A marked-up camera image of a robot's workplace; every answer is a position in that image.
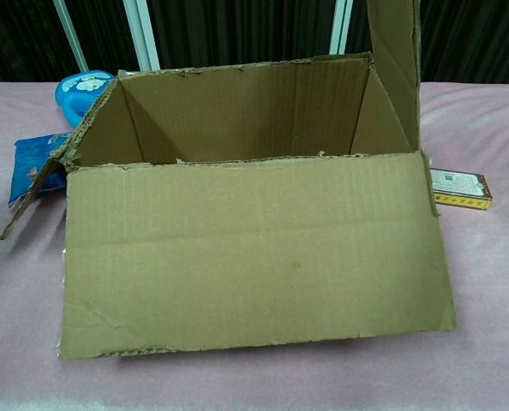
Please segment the black curtain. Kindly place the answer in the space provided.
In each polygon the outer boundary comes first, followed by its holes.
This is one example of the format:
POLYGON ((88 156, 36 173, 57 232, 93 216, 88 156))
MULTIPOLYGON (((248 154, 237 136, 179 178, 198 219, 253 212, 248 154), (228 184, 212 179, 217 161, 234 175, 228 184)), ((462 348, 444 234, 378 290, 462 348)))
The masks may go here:
MULTIPOLYGON (((123 0, 64 0, 90 69, 139 67, 123 0)), ((165 69, 326 54, 335 0, 147 0, 165 69)), ((509 0, 420 0, 422 79, 509 84, 509 0)), ((79 70, 53 0, 0 0, 0 81, 79 70)))

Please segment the blue detergent bottle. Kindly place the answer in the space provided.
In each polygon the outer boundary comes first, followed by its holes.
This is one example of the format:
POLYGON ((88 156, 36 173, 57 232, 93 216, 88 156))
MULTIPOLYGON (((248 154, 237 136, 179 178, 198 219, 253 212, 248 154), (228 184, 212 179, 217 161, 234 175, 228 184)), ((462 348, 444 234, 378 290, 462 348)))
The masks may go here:
POLYGON ((102 70, 89 70, 61 80, 55 100, 72 128, 76 128, 98 96, 115 76, 102 70))

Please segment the brown cardboard box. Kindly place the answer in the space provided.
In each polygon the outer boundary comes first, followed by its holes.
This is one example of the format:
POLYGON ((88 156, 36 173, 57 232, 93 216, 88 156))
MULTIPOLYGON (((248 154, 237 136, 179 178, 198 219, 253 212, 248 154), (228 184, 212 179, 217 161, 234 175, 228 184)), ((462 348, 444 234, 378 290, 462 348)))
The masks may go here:
POLYGON ((420 144, 420 0, 370 51, 117 77, 67 173, 64 360, 451 331, 420 144))

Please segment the pink tablecloth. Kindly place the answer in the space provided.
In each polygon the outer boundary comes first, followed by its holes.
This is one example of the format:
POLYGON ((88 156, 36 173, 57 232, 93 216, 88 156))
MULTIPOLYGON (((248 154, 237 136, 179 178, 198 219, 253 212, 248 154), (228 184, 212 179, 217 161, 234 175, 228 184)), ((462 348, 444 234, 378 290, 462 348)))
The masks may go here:
MULTIPOLYGON (((52 83, 0 82, 0 231, 14 144, 67 125, 52 83)), ((65 198, 0 240, 0 411, 509 411, 509 85, 426 82, 437 168, 486 177, 486 211, 440 209, 453 332, 101 360, 57 357, 65 198)))

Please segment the blue snack bag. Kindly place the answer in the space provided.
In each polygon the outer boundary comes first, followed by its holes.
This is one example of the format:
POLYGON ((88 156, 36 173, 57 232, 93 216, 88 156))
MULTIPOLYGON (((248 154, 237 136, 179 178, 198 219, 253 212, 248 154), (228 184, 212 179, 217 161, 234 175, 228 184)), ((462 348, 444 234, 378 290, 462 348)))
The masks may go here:
POLYGON ((69 133, 48 134, 15 142, 13 175, 10 183, 9 208, 17 205, 27 194, 35 178, 48 161, 51 153, 59 148, 69 133))

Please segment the wide white frame post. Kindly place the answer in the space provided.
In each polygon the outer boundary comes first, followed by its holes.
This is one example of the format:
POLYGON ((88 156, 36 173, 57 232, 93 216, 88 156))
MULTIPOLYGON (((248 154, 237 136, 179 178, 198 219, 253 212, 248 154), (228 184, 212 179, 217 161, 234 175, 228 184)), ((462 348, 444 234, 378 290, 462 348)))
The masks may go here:
POLYGON ((129 31, 141 71, 159 71, 159 55, 147 0, 123 0, 129 31))

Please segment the thin white frame post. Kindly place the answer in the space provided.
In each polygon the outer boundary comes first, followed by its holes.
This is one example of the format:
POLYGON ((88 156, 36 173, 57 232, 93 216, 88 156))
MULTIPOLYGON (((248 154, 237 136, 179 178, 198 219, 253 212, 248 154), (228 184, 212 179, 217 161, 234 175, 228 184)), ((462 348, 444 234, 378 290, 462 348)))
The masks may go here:
POLYGON ((55 10, 57 12, 58 18, 63 27, 65 36, 69 42, 70 49, 75 57, 75 61, 78 65, 78 68, 81 72, 88 71, 87 60, 84 56, 83 50, 81 48, 81 43, 77 36, 74 23, 69 14, 69 10, 65 0, 52 0, 55 10))

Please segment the red and yellow flat box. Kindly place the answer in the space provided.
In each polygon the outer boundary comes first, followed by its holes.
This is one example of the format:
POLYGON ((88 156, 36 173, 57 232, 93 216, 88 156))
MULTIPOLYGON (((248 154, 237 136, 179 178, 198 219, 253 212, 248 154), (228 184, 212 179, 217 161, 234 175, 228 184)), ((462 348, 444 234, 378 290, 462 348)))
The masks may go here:
POLYGON ((432 168, 430 175, 436 204, 485 211, 493 202, 481 174, 432 168))

